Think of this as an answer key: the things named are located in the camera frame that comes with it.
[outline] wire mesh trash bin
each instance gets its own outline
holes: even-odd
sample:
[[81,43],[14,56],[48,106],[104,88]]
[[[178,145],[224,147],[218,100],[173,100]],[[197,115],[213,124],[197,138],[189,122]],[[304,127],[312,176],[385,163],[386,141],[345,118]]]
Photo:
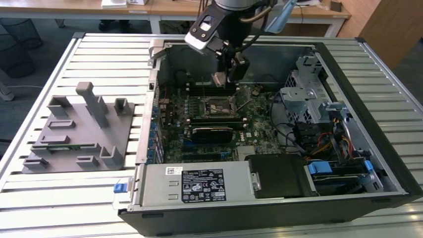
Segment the wire mesh trash bin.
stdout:
[[34,64],[17,37],[0,34],[0,69],[10,78],[20,78],[34,71]]
[[9,34],[18,37],[21,46],[26,50],[42,45],[42,40],[30,19],[1,18],[0,24]]

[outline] circuit board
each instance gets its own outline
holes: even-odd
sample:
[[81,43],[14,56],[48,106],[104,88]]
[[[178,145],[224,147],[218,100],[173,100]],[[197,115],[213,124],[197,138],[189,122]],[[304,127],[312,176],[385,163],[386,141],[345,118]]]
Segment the circuit board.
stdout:
[[[229,96],[192,96],[189,90],[181,89],[168,93],[169,97],[160,100],[165,163],[238,161],[238,148],[248,148],[253,154],[281,152],[268,116],[273,93],[260,89],[254,85],[241,86]],[[230,126],[230,141],[194,144],[192,129],[205,126]]]

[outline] table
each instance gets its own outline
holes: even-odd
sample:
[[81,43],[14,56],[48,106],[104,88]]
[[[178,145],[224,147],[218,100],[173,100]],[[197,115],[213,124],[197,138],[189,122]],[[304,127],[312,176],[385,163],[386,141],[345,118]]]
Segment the table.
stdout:
[[[2,0],[0,17],[148,20],[152,33],[160,34],[161,20],[193,21],[198,10],[198,3],[189,0],[149,0],[146,5],[129,4],[116,9],[101,9],[100,3],[101,0]],[[288,23],[328,24],[325,37],[336,37],[349,17],[345,10],[334,12],[310,6],[302,7],[302,19],[300,9],[294,9]]]
[[[0,161],[0,237],[118,237],[141,238],[117,217],[116,209],[129,202],[128,194],[113,195],[113,184],[134,174],[134,152],[141,131],[142,104],[148,85],[148,48],[152,39],[182,40],[182,35],[86,34],[72,39],[40,96]],[[262,36],[258,41],[322,42],[393,144],[419,184],[423,184],[423,107],[365,43],[341,38]],[[138,67],[128,66],[134,62]],[[121,171],[25,175],[22,161],[40,135],[52,95],[80,102],[74,87],[89,77],[94,93],[105,102],[125,97],[136,103],[125,165]],[[333,82],[328,80],[338,100]],[[317,224],[248,230],[200,237],[421,237],[423,199],[392,209],[374,211],[348,223]]]

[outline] sticker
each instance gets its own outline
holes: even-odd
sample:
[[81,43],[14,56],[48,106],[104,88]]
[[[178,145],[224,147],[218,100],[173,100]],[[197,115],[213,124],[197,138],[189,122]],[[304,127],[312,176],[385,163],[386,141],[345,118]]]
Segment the sticker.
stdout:
[[184,167],[165,167],[165,175],[181,175]]
[[181,190],[184,203],[225,201],[222,169],[182,171]]
[[140,13],[140,14],[146,14],[146,11],[129,11],[129,13]]

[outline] white cable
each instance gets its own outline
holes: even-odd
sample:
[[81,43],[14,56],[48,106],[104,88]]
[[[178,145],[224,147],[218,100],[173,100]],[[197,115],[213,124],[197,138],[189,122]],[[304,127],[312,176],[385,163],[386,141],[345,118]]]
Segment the white cable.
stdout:
[[8,86],[6,88],[44,88],[44,87],[33,86],[33,85],[21,85],[21,86]]

